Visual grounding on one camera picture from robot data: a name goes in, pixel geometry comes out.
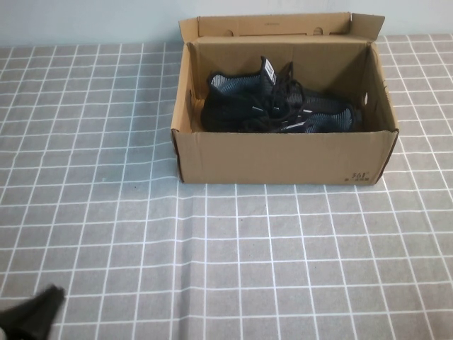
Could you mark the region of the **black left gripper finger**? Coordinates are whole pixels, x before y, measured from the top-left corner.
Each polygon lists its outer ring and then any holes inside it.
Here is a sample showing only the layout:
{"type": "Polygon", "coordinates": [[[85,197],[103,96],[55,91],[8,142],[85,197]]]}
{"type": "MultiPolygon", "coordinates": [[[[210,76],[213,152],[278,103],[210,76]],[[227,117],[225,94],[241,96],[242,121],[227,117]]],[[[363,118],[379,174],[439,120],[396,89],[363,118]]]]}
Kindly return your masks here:
{"type": "Polygon", "coordinates": [[[49,285],[37,295],[6,310],[7,339],[48,339],[65,299],[65,290],[49,285]]]}
{"type": "Polygon", "coordinates": [[[44,329],[52,323],[48,312],[47,302],[55,292],[55,286],[50,285],[36,295],[20,302],[18,305],[1,311],[2,329],[44,329]]]}

